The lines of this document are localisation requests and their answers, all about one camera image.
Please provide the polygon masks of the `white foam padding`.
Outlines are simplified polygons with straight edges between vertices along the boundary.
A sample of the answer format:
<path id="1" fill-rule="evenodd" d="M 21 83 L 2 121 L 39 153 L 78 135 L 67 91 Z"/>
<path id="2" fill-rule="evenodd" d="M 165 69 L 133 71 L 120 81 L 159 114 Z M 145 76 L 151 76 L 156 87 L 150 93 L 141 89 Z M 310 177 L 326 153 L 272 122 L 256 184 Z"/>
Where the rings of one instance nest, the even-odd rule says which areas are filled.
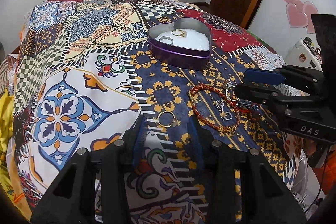
<path id="1" fill-rule="evenodd" d="M 193 29 L 175 29 L 161 33 L 155 38 L 165 44 L 191 50 L 208 51 L 210 42 L 205 34 Z"/>

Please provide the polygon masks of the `white suitcase with stickers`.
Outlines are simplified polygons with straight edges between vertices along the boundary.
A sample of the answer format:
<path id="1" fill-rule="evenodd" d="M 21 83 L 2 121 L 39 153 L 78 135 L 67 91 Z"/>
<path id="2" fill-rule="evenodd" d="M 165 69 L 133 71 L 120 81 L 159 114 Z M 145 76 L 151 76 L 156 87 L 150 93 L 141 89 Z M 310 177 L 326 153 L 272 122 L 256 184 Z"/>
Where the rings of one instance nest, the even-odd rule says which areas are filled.
<path id="1" fill-rule="evenodd" d="M 300 39 L 285 57 L 286 65 L 311 68 L 322 71 L 321 50 L 309 37 Z"/>

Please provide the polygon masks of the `colourful patchwork bedspread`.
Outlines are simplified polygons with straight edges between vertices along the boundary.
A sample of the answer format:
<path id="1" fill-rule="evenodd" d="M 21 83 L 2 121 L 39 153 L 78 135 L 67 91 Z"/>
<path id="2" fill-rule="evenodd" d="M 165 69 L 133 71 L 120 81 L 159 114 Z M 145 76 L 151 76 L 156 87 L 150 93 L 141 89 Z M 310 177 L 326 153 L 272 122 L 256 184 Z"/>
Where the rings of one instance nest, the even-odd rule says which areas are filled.
<path id="1" fill-rule="evenodd" d="M 149 48 L 149 28 L 182 18 L 210 30 L 210 60 L 202 71 L 163 63 Z M 17 59 L 14 147 L 7 150 L 32 215 L 79 148 L 104 149 L 140 115 L 145 143 L 124 175 L 131 223 L 206 223 L 210 184 L 193 154 L 192 115 L 228 147 L 259 150 L 291 192 L 301 139 L 280 132 L 266 106 L 233 92 L 247 69 L 283 62 L 244 28 L 177 0 L 36 5 Z"/>

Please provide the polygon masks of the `yellow cloth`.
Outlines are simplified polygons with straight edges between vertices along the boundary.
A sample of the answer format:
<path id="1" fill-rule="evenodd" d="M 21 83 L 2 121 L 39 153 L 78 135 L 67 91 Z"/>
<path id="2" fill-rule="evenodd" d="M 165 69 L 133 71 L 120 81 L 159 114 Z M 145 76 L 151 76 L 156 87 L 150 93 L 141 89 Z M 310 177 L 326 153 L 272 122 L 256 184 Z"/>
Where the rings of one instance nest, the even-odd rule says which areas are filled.
<path id="1" fill-rule="evenodd" d="M 9 161 L 6 160 L 8 148 L 14 147 L 10 145 L 10 139 L 13 137 L 13 109 L 14 96 L 5 89 L 1 94 L 1 188 L 25 220 L 29 221 L 32 212 L 14 166 L 14 158 L 10 156 Z"/>

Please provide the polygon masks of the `pink heart wall stickers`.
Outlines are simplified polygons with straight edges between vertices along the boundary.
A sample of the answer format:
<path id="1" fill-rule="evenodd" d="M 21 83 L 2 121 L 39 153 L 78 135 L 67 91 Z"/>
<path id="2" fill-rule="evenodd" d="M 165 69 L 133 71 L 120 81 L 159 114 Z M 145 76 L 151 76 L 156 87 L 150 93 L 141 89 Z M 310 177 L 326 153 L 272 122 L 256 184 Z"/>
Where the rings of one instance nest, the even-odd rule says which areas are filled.
<path id="1" fill-rule="evenodd" d="M 310 1 L 283 0 L 286 2 L 286 16 L 289 26 L 293 28 L 306 28 L 308 34 L 315 34 L 311 14 L 317 14 L 317 7 Z"/>

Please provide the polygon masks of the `purple heart-shaped tin box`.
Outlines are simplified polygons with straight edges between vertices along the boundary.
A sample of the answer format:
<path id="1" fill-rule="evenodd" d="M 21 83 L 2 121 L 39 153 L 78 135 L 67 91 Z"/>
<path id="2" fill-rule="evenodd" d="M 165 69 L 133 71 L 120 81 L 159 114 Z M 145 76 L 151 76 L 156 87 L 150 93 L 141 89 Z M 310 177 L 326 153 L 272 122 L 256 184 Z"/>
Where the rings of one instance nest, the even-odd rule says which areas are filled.
<path id="1" fill-rule="evenodd" d="M 171 46 L 155 39 L 163 32 L 179 28 L 193 29 L 197 32 L 205 34 L 210 42 L 210 49 L 208 51 L 191 50 Z M 213 42 L 209 28 L 200 20 L 194 18 L 182 18 L 173 23 L 163 23 L 152 26 L 148 30 L 147 41 L 152 55 L 157 60 L 174 67 L 193 69 L 197 71 L 206 69 L 210 60 L 211 46 Z"/>

